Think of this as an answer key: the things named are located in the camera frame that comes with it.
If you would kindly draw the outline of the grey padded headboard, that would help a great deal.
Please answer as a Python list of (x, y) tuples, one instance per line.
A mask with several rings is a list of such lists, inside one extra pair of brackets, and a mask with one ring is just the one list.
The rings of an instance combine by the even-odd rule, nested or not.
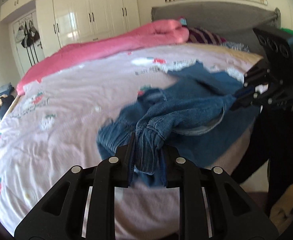
[(281, 27), (281, 12), (278, 8), (265, 10), (230, 2), (191, 2), (151, 9), (152, 21), (179, 17), (184, 17), (189, 27), (202, 27), (227, 41), (243, 43), (252, 53), (259, 55), (265, 52), (253, 28), (260, 25)]

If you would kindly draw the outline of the pink quilt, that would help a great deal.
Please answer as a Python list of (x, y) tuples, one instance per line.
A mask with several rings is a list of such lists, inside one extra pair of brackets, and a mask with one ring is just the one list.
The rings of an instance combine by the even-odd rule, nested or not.
[(178, 20), (157, 20), (116, 37), (68, 44), (31, 67), (17, 84), (16, 91), (22, 96), (27, 84), (85, 61), (102, 59), (123, 51), (183, 44), (188, 39), (189, 30)]

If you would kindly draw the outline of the black trousers leg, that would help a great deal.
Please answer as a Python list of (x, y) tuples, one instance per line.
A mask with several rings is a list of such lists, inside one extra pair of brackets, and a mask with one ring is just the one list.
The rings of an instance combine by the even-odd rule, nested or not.
[(231, 177), (242, 184), (266, 162), (265, 212), (269, 215), (273, 205), (293, 184), (293, 107), (262, 110), (254, 122), (249, 146)]

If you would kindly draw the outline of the hanging bags on door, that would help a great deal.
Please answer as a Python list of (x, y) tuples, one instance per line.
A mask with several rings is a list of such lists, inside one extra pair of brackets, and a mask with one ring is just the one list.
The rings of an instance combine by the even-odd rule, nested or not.
[(26, 20), (23, 25), (19, 26), (14, 40), (16, 44), (21, 44), (26, 50), (31, 66), (39, 62), (35, 46), (37, 42), (39, 42), (39, 46), (41, 46), (40, 34), (35, 28), (32, 20)]

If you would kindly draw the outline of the white glossy wardrobe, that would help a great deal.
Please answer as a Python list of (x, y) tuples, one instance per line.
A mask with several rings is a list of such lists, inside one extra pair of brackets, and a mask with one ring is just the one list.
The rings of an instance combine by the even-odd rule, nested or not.
[(137, 0), (6, 0), (0, 20), (36, 10), (46, 57), (71, 43), (99, 41), (140, 26)]

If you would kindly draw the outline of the pink strawberry print bedsheet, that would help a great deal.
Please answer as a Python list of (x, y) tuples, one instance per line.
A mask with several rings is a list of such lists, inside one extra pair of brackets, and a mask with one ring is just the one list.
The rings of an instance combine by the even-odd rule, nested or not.
[(72, 166), (100, 163), (98, 129), (133, 103), (140, 88), (175, 82), (151, 59), (194, 59), (212, 72), (246, 72), (260, 56), (202, 44), (160, 46), (84, 62), (27, 85), (0, 123), (0, 222), (9, 233)]

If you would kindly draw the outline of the striped purple pillow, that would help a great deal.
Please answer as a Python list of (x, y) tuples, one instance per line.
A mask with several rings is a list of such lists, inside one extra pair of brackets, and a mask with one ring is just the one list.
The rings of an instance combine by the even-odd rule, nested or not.
[(188, 43), (213, 44), (219, 46), (222, 43), (226, 42), (225, 38), (215, 33), (212, 33), (207, 29), (203, 29), (202, 27), (188, 28), (188, 30)]

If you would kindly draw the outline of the blue denim pants lace hem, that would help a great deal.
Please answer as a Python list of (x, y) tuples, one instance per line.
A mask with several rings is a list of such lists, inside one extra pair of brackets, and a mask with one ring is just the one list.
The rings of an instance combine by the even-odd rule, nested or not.
[(149, 186), (166, 181), (164, 146), (177, 148), (179, 155), (199, 167), (213, 164), (253, 123), (257, 106), (232, 109), (242, 84), (226, 72), (210, 73), (200, 62), (169, 70), (177, 83), (146, 90), (137, 101), (123, 108), (116, 120), (97, 135), (103, 159), (134, 140), (135, 178)]

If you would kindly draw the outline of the dark clothes pile beside bed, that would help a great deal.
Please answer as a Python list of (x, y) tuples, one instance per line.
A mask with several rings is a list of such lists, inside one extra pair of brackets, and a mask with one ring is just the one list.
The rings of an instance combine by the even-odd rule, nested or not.
[(0, 120), (3, 119), (9, 107), (15, 100), (15, 96), (13, 95), (14, 91), (15, 88), (11, 83), (7, 83), (0, 87)]

